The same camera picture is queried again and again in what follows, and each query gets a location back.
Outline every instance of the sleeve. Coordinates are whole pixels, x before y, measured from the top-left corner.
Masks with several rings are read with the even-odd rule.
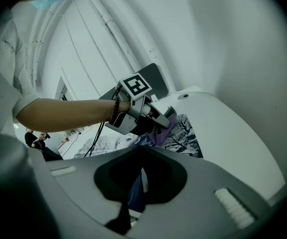
[[[31,147],[32,143],[37,139],[35,135],[29,132],[27,132],[24,137],[28,147]]]
[[[15,72],[13,86],[20,92],[21,96],[13,108],[13,118],[27,105],[38,99],[38,95],[34,90],[31,80],[28,76],[26,65],[25,49],[22,41],[18,38],[17,48],[15,52]]]

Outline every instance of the patterned fabric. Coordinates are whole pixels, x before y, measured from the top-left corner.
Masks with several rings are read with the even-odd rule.
[[[84,157],[87,150],[93,144],[93,141],[93,138],[89,139],[77,154],[75,154],[74,158]],[[177,116],[176,124],[165,141],[159,146],[154,145],[148,135],[137,136],[132,133],[126,135],[111,134],[101,136],[98,139],[92,156],[134,145],[155,146],[193,157],[203,158],[194,130],[190,124],[189,118],[185,114]]]

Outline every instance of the black cable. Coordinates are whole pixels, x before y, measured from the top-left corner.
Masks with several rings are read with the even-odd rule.
[[[110,124],[114,124],[114,122],[117,118],[119,103],[120,103],[119,97],[115,97],[115,107],[114,107],[113,115],[111,116],[111,119],[109,121]]]
[[[80,134],[81,134],[81,133],[78,133],[77,138],[74,140],[74,142],[77,141],[77,139],[78,139],[78,137],[79,137]]]
[[[119,94],[119,92],[120,92],[121,89],[122,89],[122,86],[119,86],[119,87],[116,89],[116,91],[114,92],[114,94],[113,94],[111,100],[113,100],[114,97]],[[95,136],[95,138],[94,138],[93,144],[92,144],[92,146],[89,148],[89,150],[86,152],[86,154],[84,155],[84,157],[87,156],[88,152],[90,152],[89,156],[92,155],[93,150],[95,149],[95,145],[96,145],[96,143],[97,143],[97,141],[98,141],[98,139],[99,139],[99,136],[100,136],[100,134],[101,134],[101,132],[102,132],[102,130],[103,130],[104,125],[105,125],[105,122],[101,122],[101,123],[100,123],[99,128],[98,128],[98,131],[97,131],[96,136]]]

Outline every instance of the black panel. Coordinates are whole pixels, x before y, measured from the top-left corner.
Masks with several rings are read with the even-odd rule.
[[[156,64],[150,64],[144,68],[142,68],[138,73],[148,82],[148,84],[152,87],[152,90],[146,93],[146,96],[151,98],[153,94],[155,94],[159,99],[164,98],[168,95],[168,88],[162,78],[162,75]],[[100,100],[110,100],[112,95],[116,91],[115,86],[103,96],[101,96]]]

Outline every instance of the hand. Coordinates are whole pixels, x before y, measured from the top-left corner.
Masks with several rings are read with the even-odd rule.
[[[31,145],[33,148],[35,149],[41,149],[42,148],[42,144],[41,144],[41,141],[39,139],[36,139],[32,145]]]
[[[45,140],[45,139],[46,139],[46,134],[40,133],[39,140]]]

